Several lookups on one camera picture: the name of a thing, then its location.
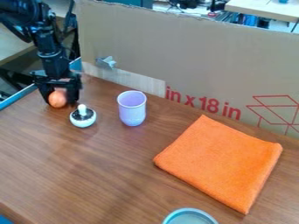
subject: wooden table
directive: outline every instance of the wooden table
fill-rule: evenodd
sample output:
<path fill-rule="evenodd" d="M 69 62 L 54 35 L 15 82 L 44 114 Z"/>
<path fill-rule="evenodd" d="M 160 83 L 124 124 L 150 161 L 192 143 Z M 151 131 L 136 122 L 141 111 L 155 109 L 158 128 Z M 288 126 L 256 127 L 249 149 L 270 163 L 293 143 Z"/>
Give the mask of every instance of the wooden table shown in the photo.
<path fill-rule="evenodd" d="M 288 3 L 279 3 L 279 0 L 230 0 L 226 11 L 296 22 L 299 18 L 299 0 L 289 0 Z"/>
<path fill-rule="evenodd" d="M 154 224 L 177 208 L 196 207 L 219 223 L 299 223 L 298 140 L 153 95 L 144 124 L 130 128 L 115 101 L 126 89 L 85 80 L 80 102 L 99 114 L 88 129 L 68 121 L 73 108 L 50 108 L 37 91 L 3 110 L 0 213 L 16 223 Z M 247 216 L 152 163 L 202 114 L 284 148 Z"/>

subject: folded towel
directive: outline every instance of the folded towel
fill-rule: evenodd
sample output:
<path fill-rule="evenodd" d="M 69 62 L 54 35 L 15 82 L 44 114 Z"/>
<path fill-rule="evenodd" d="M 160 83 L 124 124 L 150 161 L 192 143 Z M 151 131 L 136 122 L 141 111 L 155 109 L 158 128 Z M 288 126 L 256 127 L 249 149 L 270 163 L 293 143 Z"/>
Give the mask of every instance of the folded towel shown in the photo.
<path fill-rule="evenodd" d="M 154 158 L 161 169 L 247 214 L 282 147 L 202 115 Z"/>

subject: cup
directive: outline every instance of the cup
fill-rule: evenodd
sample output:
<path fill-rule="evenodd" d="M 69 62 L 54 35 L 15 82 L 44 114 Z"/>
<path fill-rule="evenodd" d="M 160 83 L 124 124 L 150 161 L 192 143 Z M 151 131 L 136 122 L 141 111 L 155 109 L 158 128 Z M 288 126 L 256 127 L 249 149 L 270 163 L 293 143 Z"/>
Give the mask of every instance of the cup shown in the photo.
<path fill-rule="evenodd" d="M 119 116 L 128 126 L 142 124 L 146 117 L 147 97 L 143 92 L 129 90 L 117 96 Z"/>

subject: black robotic arm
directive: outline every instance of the black robotic arm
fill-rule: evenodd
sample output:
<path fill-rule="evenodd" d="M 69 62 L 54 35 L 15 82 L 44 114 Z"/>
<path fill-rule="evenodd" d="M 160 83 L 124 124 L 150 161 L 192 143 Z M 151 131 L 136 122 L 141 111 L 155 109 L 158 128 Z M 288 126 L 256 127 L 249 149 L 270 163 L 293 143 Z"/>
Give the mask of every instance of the black robotic arm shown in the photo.
<path fill-rule="evenodd" d="M 32 73 L 46 102 L 55 88 L 65 88 L 67 102 L 79 100 L 80 75 L 69 70 L 62 33 L 55 13 L 40 0 L 0 0 L 0 22 L 25 42 L 38 48 L 45 71 Z"/>

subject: orange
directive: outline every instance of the orange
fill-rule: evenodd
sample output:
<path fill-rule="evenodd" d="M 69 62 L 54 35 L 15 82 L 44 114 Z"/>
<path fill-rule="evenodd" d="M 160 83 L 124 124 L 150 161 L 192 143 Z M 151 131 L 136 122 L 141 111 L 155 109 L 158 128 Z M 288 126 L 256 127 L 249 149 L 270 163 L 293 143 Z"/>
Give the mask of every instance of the orange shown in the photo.
<path fill-rule="evenodd" d="M 55 90 L 49 95 L 48 101 L 52 107 L 60 109 L 66 105 L 66 92 L 62 90 Z"/>

